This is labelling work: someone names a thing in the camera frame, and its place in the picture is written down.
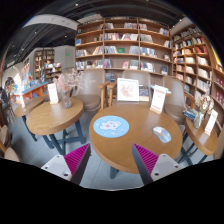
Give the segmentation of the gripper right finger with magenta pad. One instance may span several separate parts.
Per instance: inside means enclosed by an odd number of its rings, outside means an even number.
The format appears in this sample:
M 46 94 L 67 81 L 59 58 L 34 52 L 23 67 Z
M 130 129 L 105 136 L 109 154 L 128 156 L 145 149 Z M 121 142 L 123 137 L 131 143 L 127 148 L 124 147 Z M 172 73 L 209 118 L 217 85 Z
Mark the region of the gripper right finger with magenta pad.
M 181 169 L 167 154 L 156 154 L 140 145 L 132 145 L 132 155 L 144 185 L 148 185 Z

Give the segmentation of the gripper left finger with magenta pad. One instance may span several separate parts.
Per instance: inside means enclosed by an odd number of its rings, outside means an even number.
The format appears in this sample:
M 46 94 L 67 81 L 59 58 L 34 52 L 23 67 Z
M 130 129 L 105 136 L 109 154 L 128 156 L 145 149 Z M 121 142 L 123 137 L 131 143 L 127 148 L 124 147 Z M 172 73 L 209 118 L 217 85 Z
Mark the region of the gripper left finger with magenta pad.
M 85 144 L 65 156 L 56 155 L 42 169 L 79 185 L 91 154 L 90 144 Z

